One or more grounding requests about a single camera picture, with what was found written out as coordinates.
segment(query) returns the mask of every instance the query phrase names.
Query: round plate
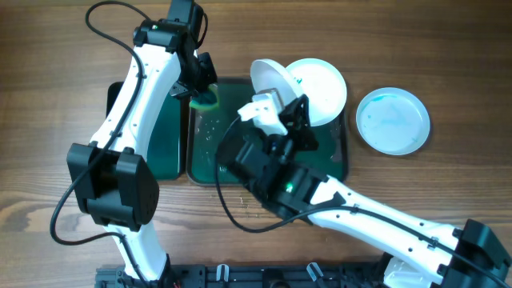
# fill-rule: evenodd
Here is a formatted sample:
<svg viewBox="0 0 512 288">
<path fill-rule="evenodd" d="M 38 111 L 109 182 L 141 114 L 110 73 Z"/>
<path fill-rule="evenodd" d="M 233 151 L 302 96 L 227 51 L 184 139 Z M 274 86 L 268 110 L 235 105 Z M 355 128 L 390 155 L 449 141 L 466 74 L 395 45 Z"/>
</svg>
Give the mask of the round plate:
<svg viewBox="0 0 512 288">
<path fill-rule="evenodd" d="M 320 59 L 306 58 L 286 68 L 310 100 L 310 121 L 320 126 L 333 121 L 346 102 L 346 84 L 339 71 Z"/>
<path fill-rule="evenodd" d="M 290 104 L 304 94 L 300 85 L 285 67 L 274 60 L 260 59 L 254 61 L 250 66 L 250 80 L 256 93 L 270 89 L 278 91 L 280 99 L 275 99 L 276 103 L 281 103 L 278 112 L 284 109 L 283 105 Z"/>
<path fill-rule="evenodd" d="M 364 97 L 356 122 L 370 146 L 390 155 L 416 151 L 430 132 L 425 106 L 414 95 L 398 88 L 381 88 Z"/>
</svg>

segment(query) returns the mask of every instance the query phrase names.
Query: wooden table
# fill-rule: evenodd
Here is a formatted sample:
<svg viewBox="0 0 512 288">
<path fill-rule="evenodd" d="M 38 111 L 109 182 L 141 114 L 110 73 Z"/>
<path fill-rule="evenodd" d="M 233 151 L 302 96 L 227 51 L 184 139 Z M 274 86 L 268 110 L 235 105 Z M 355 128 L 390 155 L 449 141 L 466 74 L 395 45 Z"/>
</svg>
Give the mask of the wooden table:
<svg viewBox="0 0 512 288">
<path fill-rule="evenodd" d="M 168 9 L 164 0 L 131 2 L 152 18 L 165 17 Z M 106 90 L 124 79 L 130 56 L 86 28 L 92 0 L 0 3 L 0 287 L 91 286 L 96 268 L 122 264 L 114 241 L 60 246 L 48 225 L 70 184 L 66 153 L 100 127 Z M 220 76 L 247 76 L 257 58 L 283 65 L 322 58 L 339 69 L 349 87 L 349 186 L 421 218 L 457 226 L 468 218 L 484 222 L 512 252 L 512 2 L 201 4 L 210 18 L 203 49 Z M 122 7 L 92 16 L 99 29 L 128 43 L 140 22 Z M 358 135 L 358 103 L 384 86 L 411 91 L 430 112 L 432 137 L 416 154 L 387 157 Z M 277 220 L 240 188 L 226 189 L 226 197 L 248 226 Z M 303 223 L 243 233 L 229 222 L 215 191 L 186 176 L 161 183 L 160 199 L 154 220 L 176 264 L 362 261 L 381 253 Z M 102 228 L 71 196 L 58 231 L 79 239 Z"/>
</svg>

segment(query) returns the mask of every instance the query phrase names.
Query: tabletop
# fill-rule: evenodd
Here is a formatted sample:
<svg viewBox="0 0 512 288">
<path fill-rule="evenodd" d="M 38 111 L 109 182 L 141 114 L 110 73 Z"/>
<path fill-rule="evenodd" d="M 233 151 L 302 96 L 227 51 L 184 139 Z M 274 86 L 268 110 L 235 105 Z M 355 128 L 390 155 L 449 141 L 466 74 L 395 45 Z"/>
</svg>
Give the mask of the tabletop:
<svg viewBox="0 0 512 288">
<path fill-rule="evenodd" d="M 167 1 L 132 0 L 152 18 Z M 112 239 L 60 246 L 50 216 L 70 184 L 66 153 L 88 143 L 105 117 L 106 91 L 130 56 L 90 32 L 91 0 L 0 0 L 0 287 L 86 287 L 95 269 L 121 265 Z M 202 51 L 219 76 L 248 76 L 271 58 L 332 63 L 348 85 L 350 174 L 346 184 L 394 208 L 462 227 L 489 225 L 512 253 L 512 2 L 456 0 L 204 0 L 210 27 Z M 120 6 L 91 16 L 131 43 L 141 17 Z M 406 157 L 380 154 L 360 138 L 354 115 L 372 90 L 395 86 L 430 113 L 428 143 Z M 382 252 L 350 236 L 296 222 L 247 234 L 225 216 L 216 192 L 187 176 L 160 183 L 154 216 L 174 264 L 236 265 L 375 260 Z M 277 221 L 244 189 L 225 188 L 245 225 Z M 101 232 L 72 195 L 58 232 Z"/>
</svg>

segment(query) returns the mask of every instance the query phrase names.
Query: wire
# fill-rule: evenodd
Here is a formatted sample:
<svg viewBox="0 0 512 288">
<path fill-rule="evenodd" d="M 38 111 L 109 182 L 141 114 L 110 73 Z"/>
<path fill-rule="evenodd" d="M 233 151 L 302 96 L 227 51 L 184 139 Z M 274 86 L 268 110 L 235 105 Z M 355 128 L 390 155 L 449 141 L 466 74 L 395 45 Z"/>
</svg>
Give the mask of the wire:
<svg viewBox="0 0 512 288">
<path fill-rule="evenodd" d="M 199 47 L 201 47 L 202 42 L 205 40 L 206 32 L 208 31 L 208 15 L 206 15 L 206 13 L 203 13 L 203 15 L 205 17 L 205 30 L 202 32 L 201 40 L 199 40 L 196 49 L 199 49 Z"/>
<path fill-rule="evenodd" d="M 240 116 L 238 116 L 235 120 L 232 121 L 232 123 L 230 124 L 230 126 L 228 127 L 228 129 L 226 130 L 224 135 L 222 136 L 221 142 L 224 141 L 224 139 L 226 138 L 226 136 L 228 135 L 230 130 L 233 129 L 234 125 L 236 123 L 238 123 L 239 121 L 240 121 Z M 360 214 L 364 214 L 364 215 L 376 218 L 378 220 L 381 220 L 383 222 L 391 224 L 391 225 L 393 225 L 393 226 L 395 226 L 395 227 L 397 227 L 397 228 L 399 228 L 401 230 L 404 230 L 405 232 L 407 232 L 409 234 L 412 234 L 415 237 L 418 237 L 419 240 L 425 241 L 425 242 L 431 244 L 434 247 L 438 247 L 439 249 L 441 249 L 441 250 L 447 252 L 448 254 L 452 255 L 454 258 L 464 262 L 465 264 L 467 264 L 468 266 L 470 266 L 471 268 L 473 268 L 474 270 L 476 270 L 480 274 L 483 274 L 483 275 L 487 276 L 488 278 L 490 278 L 491 280 L 493 280 L 494 282 L 496 282 L 496 284 L 498 284 L 500 287 L 511 288 L 503 280 L 498 278 L 496 275 L 492 274 L 491 272 L 489 272 L 487 270 L 482 269 L 480 266 L 476 265 L 474 262 L 472 262 L 468 258 L 465 258 L 465 257 L 461 256 L 460 254 L 456 253 L 453 249 L 451 249 L 451 248 L 449 248 L 449 247 L 447 247 L 447 246 L 445 246 L 445 245 L 443 245 L 443 244 L 441 244 L 441 243 L 439 243 L 439 242 L 437 242 L 437 241 L 435 241 L 435 240 L 425 236 L 424 234 L 421 234 L 421 233 L 417 232 L 416 230 L 414 230 L 414 229 L 412 229 L 412 228 L 410 228 L 410 227 L 408 227 L 408 226 L 406 226 L 404 224 L 401 224 L 400 222 L 397 222 L 397 221 L 395 221 L 395 220 L 393 220 L 391 218 L 388 218 L 388 217 L 386 217 L 384 215 L 375 213 L 373 211 L 361 209 L 359 207 L 338 206 L 338 207 L 318 208 L 318 209 L 309 210 L 309 211 L 306 211 L 306 212 L 299 213 L 299 214 L 293 216 L 292 218 L 288 218 L 286 220 L 282 220 L 280 222 L 277 222 L 277 223 L 272 224 L 272 225 L 267 226 L 267 227 L 257 228 L 257 229 L 245 227 L 244 225 L 242 225 L 239 222 L 237 222 L 236 219 L 233 217 L 233 215 L 231 214 L 231 212 L 229 211 L 229 209 L 228 209 L 228 207 L 226 205 L 226 201 L 224 200 L 224 197 L 222 196 L 220 182 L 218 180 L 217 153 L 215 154 L 215 158 L 214 158 L 214 180 L 215 180 L 215 187 L 217 188 L 218 198 L 219 198 L 219 200 L 220 200 L 220 202 L 222 204 L 222 208 L 224 208 L 224 211 L 226 212 L 227 217 L 231 220 L 233 225 L 235 225 L 237 228 L 239 228 L 242 231 L 245 231 L 245 232 L 248 232 L 248 233 L 255 233 L 255 234 L 265 233 L 265 232 L 272 231 L 272 230 L 275 230 L 277 228 L 283 227 L 283 226 L 285 226 L 287 224 L 290 224 L 290 223 L 292 223 L 295 220 L 303 219 L 303 218 L 305 218 L 307 216 L 310 216 L 312 214 L 316 214 L 316 213 L 320 213 L 320 212 L 326 212 L 326 211 L 335 211 L 335 210 L 337 210 L 337 211 L 349 211 L 349 212 L 355 213 L 355 214 L 359 214 L 360 213 Z"/>
<path fill-rule="evenodd" d="M 61 212 L 62 207 L 64 206 L 64 203 L 66 202 L 68 197 L 71 195 L 71 193 L 73 192 L 73 190 L 77 186 L 77 184 L 79 184 L 80 181 L 83 180 L 84 177 L 94 167 L 96 167 L 97 164 L 99 164 L 99 162 L 102 159 L 103 155 L 105 155 L 105 152 L 107 152 L 108 149 L 110 148 L 110 146 L 112 146 L 112 144 L 114 143 L 116 137 L 119 135 L 119 132 L 121 131 L 121 128 L 122 128 L 126 118 L 128 117 L 128 115 L 129 115 L 129 113 L 131 111 L 131 108 L 133 107 L 133 105 L 135 103 L 137 95 L 138 95 L 138 93 L 139 93 L 139 91 L 140 91 L 140 89 L 142 87 L 142 79 L 144 77 L 144 66 L 143 66 L 143 64 L 141 62 L 141 59 L 135 53 L 135 51 L 133 49 L 131 49 L 127 44 L 121 42 L 120 40 L 117 40 L 116 38 L 114 38 L 112 36 L 109 36 L 109 35 L 101 32 L 100 30 L 94 28 L 90 24 L 90 22 L 89 22 L 90 13 L 94 9 L 96 9 L 96 8 L 98 8 L 100 6 L 104 6 L 104 5 L 121 5 L 121 6 L 125 6 L 125 7 L 128 7 L 130 9 L 132 9 L 132 10 L 135 10 L 140 15 L 142 15 L 145 19 L 147 19 L 147 20 L 151 20 L 151 19 L 146 14 L 144 14 L 142 11 L 140 11 L 138 8 L 132 6 L 132 5 L 128 4 L 128 3 L 124 3 L 124 2 L 120 2 L 120 1 L 103 1 L 103 2 L 98 2 L 98 3 L 94 4 L 94 5 L 92 5 L 88 9 L 88 11 L 86 12 L 86 25 L 87 25 L 87 27 L 89 27 L 89 29 L 91 29 L 96 34 L 98 34 L 98 35 L 100 35 L 100 36 L 102 36 L 102 37 L 104 37 L 104 38 L 106 38 L 106 39 L 108 39 L 108 40 L 110 40 L 110 41 L 120 45 L 125 50 L 130 52 L 130 54 L 133 56 L 133 58 L 135 59 L 135 61 L 137 63 L 137 66 L 138 66 L 137 83 L 135 85 L 134 93 L 132 94 L 131 99 L 128 102 L 128 105 L 126 106 L 125 111 L 123 112 L 121 118 L 119 119 L 119 123 L 116 125 L 112 135 L 110 136 L 110 139 L 105 144 L 103 149 L 100 150 L 98 155 L 96 155 L 96 157 L 94 157 L 94 159 L 90 162 L 88 167 L 86 169 L 84 169 L 84 171 L 82 171 L 76 177 L 76 179 L 71 183 L 71 185 L 68 187 L 68 189 L 66 190 L 64 195 L 61 197 L 60 201 L 58 202 L 57 206 L 55 207 L 55 211 L 54 211 L 54 213 L 53 213 L 53 215 L 51 217 L 51 221 L 50 221 L 50 235 L 51 235 L 52 239 L 55 240 L 57 243 L 65 245 L 65 246 L 76 246 L 76 245 L 86 244 L 88 242 L 92 242 L 94 240 L 98 240 L 100 238 L 109 237 L 109 236 L 119 238 L 121 244 L 123 245 L 123 247 L 124 247 L 124 249 L 126 251 L 126 255 L 128 256 L 128 259 L 130 260 L 130 264 L 134 268 L 135 273 L 137 274 L 138 278 L 142 281 L 142 283 L 144 284 L 145 287 L 149 287 L 150 285 L 144 279 L 140 269 L 138 268 L 138 265 L 135 262 L 134 256 L 131 253 L 131 250 L 130 250 L 130 247 L 128 246 L 128 242 L 126 241 L 126 236 L 125 235 L 117 233 L 117 232 L 106 232 L 106 233 L 98 234 L 98 235 L 95 235 L 95 236 L 92 236 L 92 237 L 89 237 L 89 238 L 85 238 L 85 239 L 82 239 L 82 240 L 77 240 L 77 241 L 68 241 L 68 240 L 61 239 L 59 236 L 57 236 L 57 229 L 56 229 L 57 218 L 58 218 L 58 215 Z"/>
</svg>

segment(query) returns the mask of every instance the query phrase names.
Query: black cable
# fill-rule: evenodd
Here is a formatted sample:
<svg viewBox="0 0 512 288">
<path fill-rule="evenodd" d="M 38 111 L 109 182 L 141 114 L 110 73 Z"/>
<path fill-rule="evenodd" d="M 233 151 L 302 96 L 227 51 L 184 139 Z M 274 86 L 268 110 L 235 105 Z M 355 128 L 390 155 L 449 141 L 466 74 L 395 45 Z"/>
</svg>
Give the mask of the black cable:
<svg viewBox="0 0 512 288">
<path fill-rule="evenodd" d="M 199 40 L 198 45 L 195 49 L 199 49 L 199 47 L 201 47 L 202 42 L 205 40 L 206 32 L 208 31 L 208 15 L 206 15 L 206 13 L 203 13 L 203 15 L 205 17 L 205 30 L 202 32 L 201 40 Z"/>
<path fill-rule="evenodd" d="M 228 127 L 228 129 L 226 130 L 224 135 L 222 136 L 221 142 L 224 141 L 224 139 L 226 138 L 226 136 L 228 135 L 230 130 L 233 129 L 234 125 L 237 122 L 239 122 L 239 121 L 240 121 L 240 116 L 238 116 L 230 124 L 230 126 Z M 297 214 L 297 215 L 293 216 L 292 218 L 288 218 L 287 220 L 282 220 L 280 222 L 277 222 L 277 223 L 272 224 L 272 225 L 267 226 L 267 227 L 258 228 L 258 229 L 247 228 L 244 225 L 242 225 L 242 224 L 240 224 L 240 223 L 238 223 L 236 221 L 236 219 L 233 217 L 233 215 L 231 214 L 231 212 L 227 208 L 226 201 L 224 200 L 224 197 L 222 196 L 220 182 L 218 180 L 218 160 L 217 160 L 217 154 L 215 154 L 215 157 L 214 157 L 214 180 L 215 180 L 215 187 L 217 188 L 218 198 L 219 198 L 219 200 L 220 200 L 220 202 L 222 204 L 222 208 L 224 208 L 224 211 L 226 212 L 227 217 L 231 220 L 233 225 L 235 225 L 237 228 L 239 228 L 242 231 L 245 231 L 245 232 L 248 232 L 248 233 L 256 233 L 256 234 L 257 233 L 265 233 L 265 232 L 268 232 L 268 231 L 271 231 L 271 230 L 283 227 L 283 226 L 285 226 L 287 224 L 290 224 L 290 223 L 292 223 L 295 220 L 303 219 L 303 218 L 305 218 L 305 217 L 307 217 L 309 215 L 320 213 L 320 212 L 326 212 L 326 211 L 337 210 L 337 211 L 349 211 L 349 212 L 355 213 L 355 214 L 360 213 L 360 214 L 364 214 L 364 215 L 376 218 L 378 220 L 381 220 L 383 222 L 391 224 L 391 225 L 393 225 L 393 226 L 395 226 L 395 227 L 397 227 L 397 228 L 399 228 L 401 230 L 404 230 L 405 232 L 407 232 L 409 234 L 412 234 L 415 237 L 418 237 L 418 239 L 423 240 L 423 241 L 427 242 L 428 244 L 433 245 L 434 247 L 438 247 L 439 249 L 441 249 L 441 250 L 447 252 L 448 254 L 452 255 L 454 258 L 457 258 L 458 260 L 464 262 L 465 264 L 467 264 L 468 266 L 470 266 L 471 268 L 473 268 L 474 270 L 476 270 L 480 274 L 484 274 L 485 276 L 487 276 L 488 278 L 490 278 L 491 280 L 496 282 L 496 284 L 498 284 L 500 287 L 511 288 L 503 280 L 498 278 L 496 275 L 492 274 L 491 272 L 489 272 L 487 270 L 482 269 L 480 266 L 476 265 L 475 263 L 473 263 L 468 258 L 465 258 L 465 257 L 461 256 L 460 254 L 457 254 L 451 248 L 449 248 L 449 247 L 447 247 L 447 246 L 445 246 L 445 245 L 443 245 L 443 244 L 441 244 L 441 243 L 439 243 L 439 242 L 437 242 L 437 241 L 435 241 L 435 240 L 425 236 L 424 234 L 421 234 L 421 233 L 417 232 L 416 230 L 414 230 L 414 229 L 412 229 L 412 228 L 410 228 L 408 226 L 405 226 L 405 225 L 401 224 L 400 222 L 397 222 L 397 221 L 395 221 L 395 220 L 393 220 L 391 218 L 388 218 L 386 216 L 377 214 L 377 213 L 375 213 L 373 211 L 361 209 L 359 207 L 338 206 L 338 207 L 319 208 L 319 209 L 314 209 L 314 210 L 309 210 L 309 211 L 306 211 L 306 212 L 302 212 L 300 214 Z"/>
<path fill-rule="evenodd" d="M 65 246 L 76 246 L 76 245 L 86 244 L 88 242 L 92 242 L 94 240 L 97 240 L 97 239 L 100 239 L 100 238 L 104 238 L 104 237 L 109 237 L 109 236 L 119 238 L 119 240 L 121 241 L 121 244 L 123 245 L 124 249 L 126 250 L 126 255 L 128 256 L 128 259 L 130 260 L 130 264 L 134 268 L 135 273 L 137 274 L 139 279 L 142 281 L 144 286 L 145 287 L 149 287 L 149 284 L 144 279 L 140 269 L 138 268 L 138 265 L 136 264 L 136 262 L 134 260 L 134 256 L 131 253 L 131 250 L 130 250 L 130 247 L 128 246 L 128 242 L 126 241 L 126 236 L 125 235 L 117 233 L 117 232 L 106 232 L 106 233 L 98 234 L 98 235 L 95 235 L 95 236 L 92 236 L 92 237 L 89 237 L 89 238 L 85 238 L 85 239 L 82 239 L 82 240 L 68 241 L 68 240 L 61 239 L 59 236 L 57 236 L 57 230 L 56 230 L 57 218 L 58 218 L 58 215 L 61 212 L 62 207 L 64 206 L 64 203 L 66 202 L 68 197 L 71 195 L 71 193 L 73 192 L 73 190 L 77 186 L 77 184 L 79 184 L 80 181 L 83 180 L 84 177 L 94 167 L 96 167 L 97 164 L 99 164 L 99 162 L 102 159 L 102 157 L 105 154 L 105 152 L 107 152 L 108 149 L 110 148 L 110 146 L 112 146 L 112 144 L 114 143 L 116 137 L 119 135 L 119 132 L 121 131 L 122 126 L 123 126 L 126 118 L 128 117 L 128 115 L 129 115 L 129 113 L 131 111 L 131 108 L 133 107 L 133 105 L 135 103 L 135 99 L 137 98 L 137 95 L 138 95 L 138 93 L 139 93 L 139 91 L 140 91 L 140 89 L 142 87 L 142 79 L 144 77 L 144 65 L 142 64 L 139 56 L 135 53 L 135 51 L 133 49 L 131 49 L 127 44 L 117 40 L 114 37 L 111 37 L 111 36 L 109 36 L 107 34 L 104 34 L 100 30 L 94 28 L 90 24 L 90 22 L 89 22 L 90 13 L 94 9 L 96 9 L 96 8 L 98 8 L 100 6 L 103 6 L 103 5 L 121 5 L 121 6 L 125 6 L 125 7 L 128 7 L 130 9 L 132 9 L 132 10 L 135 10 L 140 15 L 142 15 L 144 18 L 146 18 L 147 20 L 150 20 L 150 18 L 146 14 L 144 14 L 142 11 L 140 11 L 138 8 L 132 6 L 132 5 L 128 4 L 128 3 L 119 2 L 119 1 L 103 1 L 103 2 L 98 2 L 98 3 L 94 4 L 94 5 L 92 5 L 92 7 L 89 8 L 88 11 L 86 12 L 86 24 L 87 24 L 87 27 L 89 27 L 89 29 L 91 29 L 96 34 L 98 34 L 98 35 L 100 35 L 100 36 L 102 36 L 102 37 L 104 37 L 104 38 L 106 38 L 106 39 L 108 39 L 108 40 L 110 40 L 112 42 L 115 42 L 116 44 L 120 45 L 125 50 L 130 52 L 130 54 L 134 57 L 134 59 L 135 59 L 135 61 L 137 63 L 137 66 L 138 66 L 137 84 L 135 85 L 134 93 L 132 94 L 131 99 L 128 102 L 128 105 L 127 105 L 125 111 L 123 112 L 121 118 L 119 119 L 119 123 L 116 125 L 112 135 L 110 136 L 109 141 L 105 144 L 103 149 L 101 149 L 101 151 L 98 153 L 98 155 L 96 157 L 94 157 L 94 159 L 90 162 L 88 167 L 86 169 L 84 169 L 84 171 L 82 171 L 76 177 L 76 179 L 71 183 L 71 185 L 68 187 L 68 189 L 66 190 L 64 195 L 61 197 L 60 201 L 58 202 L 57 206 L 55 207 L 55 211 L 54 211 L 54 213 L 53 213 L 53 215 L 51 217 L 51 221 L 50 221 L 50 235 L 51 235 L 52 239 L 55 240 L 57 243 L 65 245 Z"/>
</svg>

